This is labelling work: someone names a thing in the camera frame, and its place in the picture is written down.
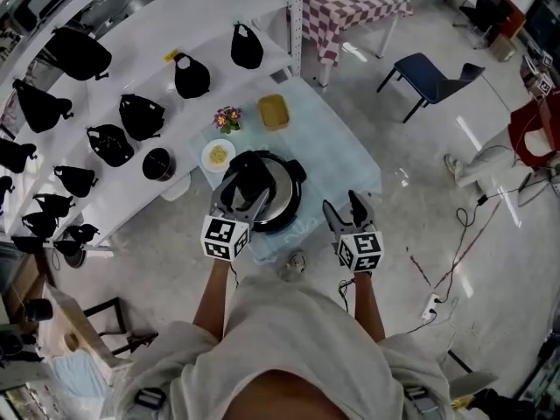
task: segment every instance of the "food on plate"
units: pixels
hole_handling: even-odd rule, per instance
[[[210,163],[212,165],[221,165],[226,161],[227,158],[228,152],[224,149],[223,146],[220,146],[219,144],[214,146],[210,151]]]

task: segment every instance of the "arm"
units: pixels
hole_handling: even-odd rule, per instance
[[[371,276],[367,272],[356,272],[353,276],[356,285],[355,318],[375,342],[385,339],[382,317],[375,301]]]
[[[212,334],[218,341],[222,339],[224,333],[228,271],[229,262],[214,260],[199,309],[192,322]]]

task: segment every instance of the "white floor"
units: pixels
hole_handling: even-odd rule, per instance
[[[380,32],[348,33],[330,86],[325,92],[318,88],[381,167],[383,194],[374,196],[372,203],[387,254],[374,275],[374,288],[389,334],[421,325],[420,314],[433,292],[410,256],[434,285],[449,270],[459,244],[457,208],[472,213],[473,197],[454,185],[442,156],[452,152],[470,159],[476,142],[483,144],[508,124],[508,110],[480,78],[437,106],[419,109],[403,125],[417,102],[416,92],[404,80],[392,80],[380,94],[377,86],[396,60],[422,52],[449,77],[459,77],[465,62],[486,67],[484,76],[510,110],[529,100],[518,74],[521,55],[499,63],[488,52],[473,50],[465,33],[452,27],[452,16],[445,7],[417,10],[397,26],[383,59],[372,54]],[[303,69],[316,87],[319,70],[309,45]],[[487,194],[499,186],[515,189],[527,171],[496,176],[485,183]],[[175,319],[192,320],[210,268],[199,240],[209,194],[202,173],[195,171],[189,193],[173,203],[156,199],[119,231],[121,250],[114,258],[88,258],[81,269],[63,266],[55,271],[59,287],[84,308],[114,296],[123,298],[135,327],[158,329]],[[440,360],[452,347],[472,368],[495,372],[500,379],[494,386],[503,395],[511,395],[533,367],[560,284],[560,200],[550,188],[522,209],[516,199],[515,192],[505,200],[491,198],[477,211],[464,247],[501,201],[458,266],[450,301],[437,309],[435,324],[448,319],[456,300],[451,320],[414,333],[426,352]],[[307,276],[341,303],[337,285],[349,275],[338,266],[329,241],[324,225],[304,245],[311,259]],[[234,266],[240,277],[270,271],[258,269],[245,252]],[[437,289],[442,295],[446,284]],[[229,286],[232,291],[233,280]],[[352,289],[348,297],[353,306]],[[110,321],[98,316],[97,324]],[[461,375],[449,359],[444,371]]]

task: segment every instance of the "checkered tablecloth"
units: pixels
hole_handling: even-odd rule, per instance
[[[410,0],[304,0],[303,35],[315,42],[321,63],[336,66],[341,30],[396,12],[412,14]]]

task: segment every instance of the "white plate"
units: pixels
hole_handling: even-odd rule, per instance
[[[214,146],[221,146],[227,152],[226,160],[223,164],[213,164],[210,162],[210,151]],[[213,140],[204,147],[202,150],[202,156],[200,161],[202,165],[210,172],[224,172],[229,167],[229,162],[235,157],[235,147],[234,144],[229,140],[224,140],[223,138],[218,138]]]

